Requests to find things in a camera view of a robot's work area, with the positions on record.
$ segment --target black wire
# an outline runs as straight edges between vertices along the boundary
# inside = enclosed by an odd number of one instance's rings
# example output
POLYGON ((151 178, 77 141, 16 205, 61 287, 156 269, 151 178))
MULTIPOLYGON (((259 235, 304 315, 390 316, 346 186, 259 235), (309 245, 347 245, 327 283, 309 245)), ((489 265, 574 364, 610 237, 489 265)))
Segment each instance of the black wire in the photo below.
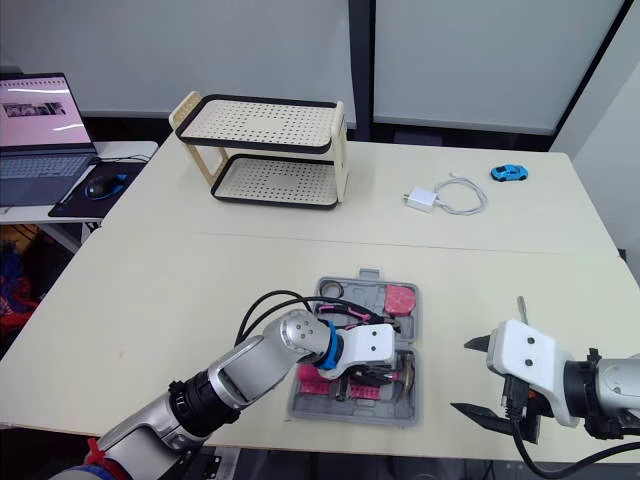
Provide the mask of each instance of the black wire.
POLYGON ((120 160, 139 160, 140 162, 149 163, 151 157, 149 155, 142 155, 141 153, 138 153, 136 155, 129 155, 128 157, 101 157, 100 160, 107 160, 112 162, 119 162, 120 160))
POLYGON ((573 475, 577 471, 582 470, 583 468, 588 467, 589 465, 592 465, 612 455, 616 455, 622 452, 628 452, 630 450, 640 450, 640 442, 625 443, 623 445, 616 445, 615 447, 607 448, 606 450, 602 450, 601 452, 589 455, 588 457, 583 458, 582 460, 568 466, 567 468, 563 468, 560 470, 543 470, 535 464, 535 462, 527 453, 527 449, 524 446, 524 441, 522 440, 522 433, 520 432, 520 424, 516 419, 511 419, 511 426, 513 428, 513 440, 516 442, 516 448, 518 449, 522 460, 524 460, 524 463, 527 464, 527 467, 529 467, 533 473, 547 479, 564 478, 569 475, 573 475))
POLYGON ((16 227, 15 225, 11 225, 11 228, 13 228, 16 232, 18 232, 20 235, 22 235, 24 238, 26 238, 30 242, 33 242, 34 240, 33 238, 31 238, 29 235, 24 233, 22 230, 19 230, 18 227, 16 227))
MULTIPOLYGON (((244 336, 244 327, 247 326, 247 322, 249 321, 249 317, 251 316, 253 311, 256 308, 258 308, 258 305, 264 302, 267 298, 271 298, 276 295, 291 295, 292 297, 295 297, 295 298, 303 298, 302 295, 291 290, 273 290, 271 292, 265 293, 258 300, 253 302, 253 305, 251 305, 249 310, 247 310, 247 313, 244 315, 244 318, 242 319, 242 323, 240 323, 240 328, 238 329, 238 334, 236 335, 236 341, 234 346, 238 345, 240 342, 242 342, 242 340, 244 340, 244 338, 242 338, 244 336)), ((307 302, 303 302, 303 303, 306 309, 309 312, 311 312, 311 307, 309 306, 309 304, 307 302)))
POLYGON ((334 298, 334 297, 302 297, 302 298, 295 298, 293 300, 287 300, 286 302, 282 302, 282 303, 279 303, 278 305, 276 305, 274 307, 271 307, 269 310, 267 310, 262 315, 260 315, 258 318, 256 318, 254 320, 254 322, 249 326, 247 331, 244 333, 244 335, 240 339, 240 341, 242 342, 242 341, 246 340, 247 337, 249 336, 249 334, 253 331, 253 329, 256 328, 260 324, 260 322, 262 322, 265 318, 267 318, 272 313, 280 310, 281 308, 288 307, 289 305, 295 305, 296 303, 305 303, 305 302, 339 303, 340 305, 346 305, 347 307, 357 308, 359 310, 364 311, 365 313, 368 313, 369 315, 372 315, 372 316, 375 315, 371 310, 368 310, 367 308, 364 308, 362 305, 358 305, 357 303, 349 302, 348 300, 343 300, 341 298, 334 298))
POLYGON ((493 460, 491 460, 489 462, 489 466, 487 467, 487 469, 484 471, 484 475, 482 476, 482 480, 487 480, 487 478, 489 478, 489 472, 493 471, 493 460))

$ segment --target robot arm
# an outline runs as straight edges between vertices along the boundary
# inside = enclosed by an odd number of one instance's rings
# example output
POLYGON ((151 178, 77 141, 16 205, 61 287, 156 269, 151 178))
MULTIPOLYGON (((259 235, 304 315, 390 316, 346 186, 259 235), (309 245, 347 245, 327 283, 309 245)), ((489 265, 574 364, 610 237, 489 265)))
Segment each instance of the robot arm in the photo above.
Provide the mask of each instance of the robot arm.
POLYGON ((501 323, 465 347, 486 352, 489 370, 504 378, 502 406, 507 418, 477 405, 452 405, 481 427, 512 435, 537 475, 563 478, 608 456, 640 449, 640 442, 627 443, 566 469, 545 471, 531 460, 523 442, 537 443, 541 416, 555 417, 572 428, 584 418, 589 435, 602 440, 640 435, 640 355, 603 360, 592 348, 586 361, 574 361, 553 338, 517 320, 501 323))
POLYGON ((171 383, 167 393, 100 438, 87 464, 53 479, 117 479, 118 472, 133 480, 160 478, 215 430, 235 422, 296 363, 312 363, 323 376, 337 378, 352 365, 389 362, 393 342, 389 324, 336 330, 306 310, 291 310, 207 370, 171 383))

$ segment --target power adapter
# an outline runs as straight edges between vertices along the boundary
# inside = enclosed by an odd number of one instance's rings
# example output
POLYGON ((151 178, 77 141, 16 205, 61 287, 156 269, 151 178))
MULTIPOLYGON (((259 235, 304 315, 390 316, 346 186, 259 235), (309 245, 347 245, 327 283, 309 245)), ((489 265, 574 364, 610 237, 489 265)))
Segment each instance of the power adapter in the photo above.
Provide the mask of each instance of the power adapter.
POLYGON ((422 210, 423 212, 430 212, 433 210, 433 206, 436 203, 438 194, 424 188, 413 187, 411 193, 404 195, 404 199, 407 202, 407 206, 422 210))
POLYGON ((415 208, 416 210, 420 210, 422 212, 430 213, 433 210, 433 206, 438 205, 445 212, 452 215, 473 215, 476 213, 480 213, 484 211, 485 208, 487 208, 489 200, 487 199, 487 195, 479 186, 477 186, 468 178, 456 177, 453 173, 450 173, 449 176, 451 178, 436 185, 436 188, 433 189, 433 192, 431 190, 425 190, 424 188, 413 187, 411 193, 404 195, 407 206, 415 208), (440 190, 443 187, 446 187, 447 185, 451 185, 453 183, 465 185, 473 190, 478 196, 478 200, 480 200, 480 205, 468 210, 457 210, 440 200, 438 198, 440 196, 440 190))

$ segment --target laptop keyboard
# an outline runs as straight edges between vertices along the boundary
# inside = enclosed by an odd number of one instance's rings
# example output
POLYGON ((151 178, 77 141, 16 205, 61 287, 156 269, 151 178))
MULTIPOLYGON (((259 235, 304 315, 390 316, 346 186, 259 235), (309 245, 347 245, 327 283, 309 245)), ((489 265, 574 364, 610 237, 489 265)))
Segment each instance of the laptop keyboard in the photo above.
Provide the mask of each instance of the laptop keyboard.
POLYGON ((76 173, 86 159, 86 154, 29 158, 3 157, 0 160, 0 178, 10 180, 17 178, 70 177, 76 173))

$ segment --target desk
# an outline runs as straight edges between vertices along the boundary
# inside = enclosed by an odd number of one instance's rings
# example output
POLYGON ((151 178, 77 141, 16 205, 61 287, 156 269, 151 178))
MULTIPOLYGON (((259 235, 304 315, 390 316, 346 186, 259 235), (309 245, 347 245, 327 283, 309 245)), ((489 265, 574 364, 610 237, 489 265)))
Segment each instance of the desk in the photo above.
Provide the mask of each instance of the desk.
MULTIPOLYGON (((95 142, 98 156, 104 158, 128 157, 142 154, 151 157, 158 148, 156 142, 95 142)), ((72 188, 80 183, 93 167, 78 178, 72 188)), ((56 226, 59 223, 84 223, 100 222, 101 218, 82 217, 50 217, 49 212, 53 205, 32 205, 22 207, 0 207, 0 225, 35 224, 60 242, 63 246, 75 253, 80 246, 78 241, 72 238, 65 230, 56 226)))
MULTIPOLYGON (((415 343, 422 405, 415 427, 289 418, 291 375, 224 426, 211 444, 411 456, 517 459, 509 437, 482 430, 449 406, 496 411, 501 380, 462 348, 518 318, 577 358, 638 351, 640 292, 613 256, 527 254, 195 234, 106 226, 73 258, 0 363, 0 420, 101 434, 231 348, 248 306, 264 292, 311 293, 323 275, 380 268, 415 283, 423 319, 415 343)), ((604 448, 582 427, 543 420, 532 456, 573 461, 604 448)), ((640 452, 614 457, 638 462, 640 452)))
MULTIPOLYGON (((215 149, 202 151, 210 164, 216 162, 215 149)), ((618 256, 564 154, 348 142, 347 157, 351 174, 346 200, 334 210, 232 204, 211 196, 172 134, 103 226, 136 223, 158 230, 269 238, 618 256), (490 169, 505 163, 525 165, 529 179, 492 180, 490 169), (440 208, 425 214, 404 206, 402 195, 413 186, 433 188, 452 171, 485 190, 485 212, 460 217, 440 208)), ((475 194, 458 185, 448 187, 443 197, 456 208, 477 204, 475 194)))

